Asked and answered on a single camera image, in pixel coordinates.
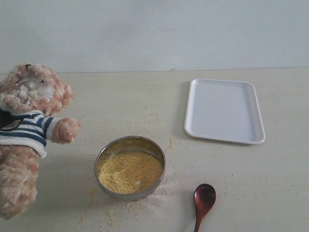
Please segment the white plastic tray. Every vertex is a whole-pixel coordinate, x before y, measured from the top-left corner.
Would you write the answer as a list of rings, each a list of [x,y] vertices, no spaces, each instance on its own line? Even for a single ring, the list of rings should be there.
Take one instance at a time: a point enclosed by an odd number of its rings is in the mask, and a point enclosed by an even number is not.
[[[195,138],[262,144],[266,134],[254,85],[244,81],[192,80],[184,130]]]

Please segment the steel bowl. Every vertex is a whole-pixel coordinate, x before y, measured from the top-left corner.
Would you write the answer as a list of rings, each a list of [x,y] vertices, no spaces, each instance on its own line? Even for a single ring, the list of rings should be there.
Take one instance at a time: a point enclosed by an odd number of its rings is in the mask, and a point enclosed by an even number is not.
[[[138,193],[119,194],[108,190],[99,181],[98,162],[100,160],[105,161],[106,159],[112,158],[120,153],[130,151],[142,151],[158,159],[163,166],[163,173],[161,177],[152,186]],[[161,181],[164,178],[165,166],[166,166],[165,154],[162,148],[156,142],[142,136],[125,136],[110,142],[100,151],[95,161],[94,172],[98,185],[110,197],[123,202],[137,202],[147,198],[149,195],[154,193],[154,191],[157,189],[157,187],[160,185]]]

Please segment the dark red wooden spoon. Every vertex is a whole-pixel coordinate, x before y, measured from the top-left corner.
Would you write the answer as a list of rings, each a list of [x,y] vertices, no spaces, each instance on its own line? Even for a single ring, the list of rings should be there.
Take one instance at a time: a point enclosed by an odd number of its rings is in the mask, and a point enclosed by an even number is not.
[[[194,192],[193,202],[196,212],[196,222],[194,232],[198,232],[202,220],[212,209],[216,201],[216,191],[210,184],[200,184]]]

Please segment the tan teddy bear striped sweater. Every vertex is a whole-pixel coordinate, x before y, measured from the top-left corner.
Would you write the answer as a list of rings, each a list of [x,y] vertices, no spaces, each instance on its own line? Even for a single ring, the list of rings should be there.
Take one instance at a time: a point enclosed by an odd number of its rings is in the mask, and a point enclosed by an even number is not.
[[[56,118],[73,92],[51,68],[16,65],[0,83],[0,216],[11,219],[35,202],[39,160],[48,141],[73,142],[75,118]]]

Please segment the yellow millet grains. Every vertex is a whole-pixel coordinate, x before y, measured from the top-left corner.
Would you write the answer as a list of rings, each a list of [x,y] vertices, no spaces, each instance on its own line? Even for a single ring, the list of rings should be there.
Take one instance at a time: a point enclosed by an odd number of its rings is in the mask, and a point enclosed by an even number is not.
[[[158,159],[142,151],[123,152],[98,162],[100,183],[119,194],[133,194],[152,186],[162,175]]]

